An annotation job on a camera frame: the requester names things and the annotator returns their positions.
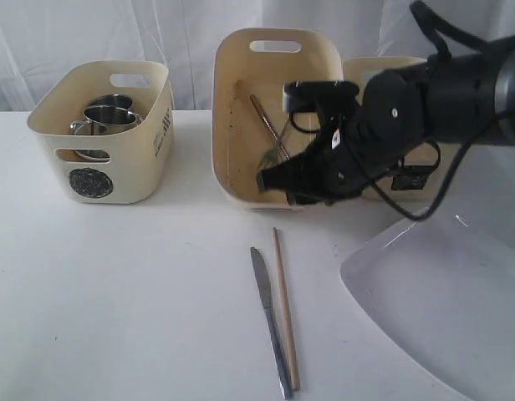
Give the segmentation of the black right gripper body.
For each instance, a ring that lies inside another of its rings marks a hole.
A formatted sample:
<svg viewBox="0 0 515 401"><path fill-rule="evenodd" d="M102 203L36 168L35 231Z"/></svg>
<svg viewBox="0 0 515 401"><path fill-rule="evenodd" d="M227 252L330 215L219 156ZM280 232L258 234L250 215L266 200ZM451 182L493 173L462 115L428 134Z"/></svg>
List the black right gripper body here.
<svg viewBox="0 0 515 401"><path fill-rule="evenodd" d="M319 132L307 148L307 201L327 205L362 194L404 156L404 135L362 108L317 109Z"/></svg>

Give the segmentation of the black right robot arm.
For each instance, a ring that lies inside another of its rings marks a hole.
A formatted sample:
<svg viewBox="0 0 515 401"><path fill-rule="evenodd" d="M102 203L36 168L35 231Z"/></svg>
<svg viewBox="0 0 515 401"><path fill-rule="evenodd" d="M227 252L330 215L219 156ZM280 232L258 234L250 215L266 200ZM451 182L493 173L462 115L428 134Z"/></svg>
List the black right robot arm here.
<svg viewBox="0 0 515 401"><path fill-rule="evenodd" d="M307 148L257 173L260 191L290 203L355 198L428 143L515 146L515 36L472 53L384 69L360 88L348 80L284 85L290 118L314 113Z"/></svg>

